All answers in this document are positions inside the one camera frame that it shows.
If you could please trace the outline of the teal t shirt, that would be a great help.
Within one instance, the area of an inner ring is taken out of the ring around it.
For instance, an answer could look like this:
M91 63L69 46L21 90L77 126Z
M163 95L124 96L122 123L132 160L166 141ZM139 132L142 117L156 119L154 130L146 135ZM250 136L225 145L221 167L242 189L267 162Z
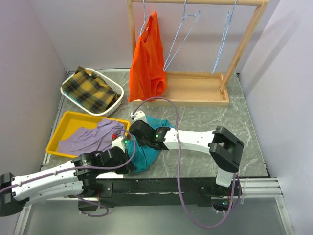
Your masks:
M174 126L167 119L158 119L151 117L149 115L146 116L147 123L154 129L159 127L170 127L174 128ZM154 150L149 148L148 146L139 146L137 140L136 141L136 151L135 155L132 159L132 164L135 166L135 172L146 171L152 163L157 159L160 150Z

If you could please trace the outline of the yellow plastic tray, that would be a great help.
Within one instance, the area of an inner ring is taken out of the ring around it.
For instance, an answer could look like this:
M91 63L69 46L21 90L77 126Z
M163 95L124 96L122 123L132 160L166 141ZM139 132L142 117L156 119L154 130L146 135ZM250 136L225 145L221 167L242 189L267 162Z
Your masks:
M130 122L127 120L110 117L97 117L74 111L66 111L61 117L61 120L46 147L46 153L67 158L77 157L80 153L74 154L69 153L68 151L61 151L59 143L68 140L82 128L87 130L97 129L98 124L103 120L118 122L123 125L126 130L129 130L130 127Z

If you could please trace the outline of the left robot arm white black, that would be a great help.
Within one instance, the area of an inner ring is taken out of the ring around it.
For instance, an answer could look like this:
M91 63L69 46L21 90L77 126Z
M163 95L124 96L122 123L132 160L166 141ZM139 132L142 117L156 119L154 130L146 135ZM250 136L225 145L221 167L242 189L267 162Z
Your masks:
M127 150L113 147L104 152L83 153L57 167L34 174L15 176L11 172L0 177L0 215L11 216L41 200L65 195L91 197L96 194L96 177L107 172L133 171Z

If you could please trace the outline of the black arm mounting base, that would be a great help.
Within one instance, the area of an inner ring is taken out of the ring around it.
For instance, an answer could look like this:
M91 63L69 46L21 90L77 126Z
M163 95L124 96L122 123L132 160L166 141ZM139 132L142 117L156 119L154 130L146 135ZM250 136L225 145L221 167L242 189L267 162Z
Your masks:
M213 198L229 199L232 189L217 185L213 177L181 178L180 187L184 203L199 207L210 207ZM94 187L79 195L95 197L108 208L181 204L176 178L96 179Z

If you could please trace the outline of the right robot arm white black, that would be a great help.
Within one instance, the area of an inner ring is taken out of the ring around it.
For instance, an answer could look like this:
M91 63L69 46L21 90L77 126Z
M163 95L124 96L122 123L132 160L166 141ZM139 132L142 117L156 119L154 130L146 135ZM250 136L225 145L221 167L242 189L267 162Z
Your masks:
M218 126L213 131L181 131L170 127L153 129L142 120L135 121L130 133L140 146L154 150L184 149L209 154L218 166L214 190L225 195L231 190L231 181L239 166L244 143L228 129Z

